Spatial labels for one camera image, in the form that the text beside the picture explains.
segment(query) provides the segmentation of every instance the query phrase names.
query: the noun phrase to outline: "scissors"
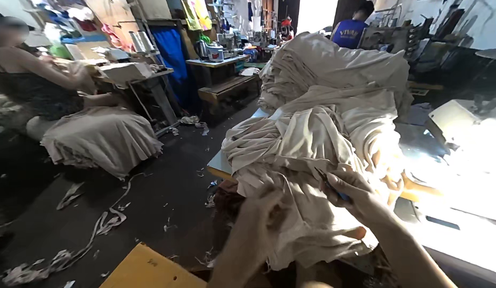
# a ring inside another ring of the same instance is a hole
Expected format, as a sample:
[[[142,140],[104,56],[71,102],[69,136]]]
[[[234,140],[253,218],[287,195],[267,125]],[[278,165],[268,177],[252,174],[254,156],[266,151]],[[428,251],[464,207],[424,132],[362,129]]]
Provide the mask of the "scissors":
[[[319,173],[319,176],[324,181],[324,184],[326,185],[326,187],[330,188],[334,193],[337,194],[338,197],[342,198],[342,200],[347,201],[349,203],[352,203],[351,198],[349,196],[347,196],[344,193],[341,193],[341,192],[337,191],[337,189],[335,189],[330,184],[330,182],[328,182],[328,177],[326,177],[326,174],[324,172],[322,172],[321,170],[317,169],[316,167],[314,167],[314,169],[317,171],[317,173]]]

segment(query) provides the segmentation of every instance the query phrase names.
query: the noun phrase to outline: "man in blue shirt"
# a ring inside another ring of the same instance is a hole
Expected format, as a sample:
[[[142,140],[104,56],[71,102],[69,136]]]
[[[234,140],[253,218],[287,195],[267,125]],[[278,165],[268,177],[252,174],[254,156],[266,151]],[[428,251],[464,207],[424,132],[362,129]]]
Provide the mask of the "man in blue shirt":
[[[374,4],[371,1],[361,4],[358,10],[354,12],[353,19],[344,20],[337,24],[331,34],[331,40],[340,47],[356,49],[364,28],[369,26],[365,21],[373,11]]]

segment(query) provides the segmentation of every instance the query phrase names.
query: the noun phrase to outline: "white thread spool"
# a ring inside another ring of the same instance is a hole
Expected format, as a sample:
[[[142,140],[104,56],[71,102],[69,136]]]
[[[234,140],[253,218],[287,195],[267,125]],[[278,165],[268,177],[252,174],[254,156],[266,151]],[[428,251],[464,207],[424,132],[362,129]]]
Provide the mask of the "white thread spool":
[[[144,31],[138,31],[138,36],[141,39],[141,43],[147,51],[154,51],[155,48],[149,40],[148,35]]]
[[[136,33],[134,33],[134,31],[129,31],[129,34],[130,37],[132,38],[132,44],[134,44],[134,49],[136,49],[136,52],[146,52],[143,43],[139,39],[139,36]]]

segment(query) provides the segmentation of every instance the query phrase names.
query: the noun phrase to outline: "yellow cardboard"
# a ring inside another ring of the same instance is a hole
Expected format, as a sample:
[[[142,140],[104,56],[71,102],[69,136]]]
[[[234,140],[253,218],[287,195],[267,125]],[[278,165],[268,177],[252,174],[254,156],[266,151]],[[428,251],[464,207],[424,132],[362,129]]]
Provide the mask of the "yellow cardboard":
[[[205,288],[207,283],[139,243],[100,288]]]

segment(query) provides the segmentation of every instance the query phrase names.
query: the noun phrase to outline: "beige fabric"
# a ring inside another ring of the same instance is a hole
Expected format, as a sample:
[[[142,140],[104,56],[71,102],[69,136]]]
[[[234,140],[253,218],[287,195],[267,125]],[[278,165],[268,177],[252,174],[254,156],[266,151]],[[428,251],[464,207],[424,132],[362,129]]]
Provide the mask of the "beige fabric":
[[[377,50],[340,48],[319,34],[300,33],[284,44],[259,74],[259,106],[266,112],[292,101],[310,86],[350,88],[375,82],[393,87],[399,116],[407,113],[413,97],[406,90],[409,65],[397,54]]]
[[[118,178],[162,146],[145,118],[119,107],[90,107],[65,116],[41,144],[56,164],[99,166]]]
[[[253,196],[264,183],[274,183],[283,188],[283,205],[290,208],[269,257],[272,269],[293,260],[308,267],[377,245],[370,231],[361,241],[345,235],[361,224],[319,191],[314,167],[358,171],[388,198],[390,191],[379,178],[389,166],[398,170],[399,162],[375,163],[373,156],[381,146],[390,151],[384,154],[400,153],[392,123],[396,117],[394,93],[387,89],[312,86],[272,116],[250,118],[227,132],[222,150],[239,182],[238,193]]]

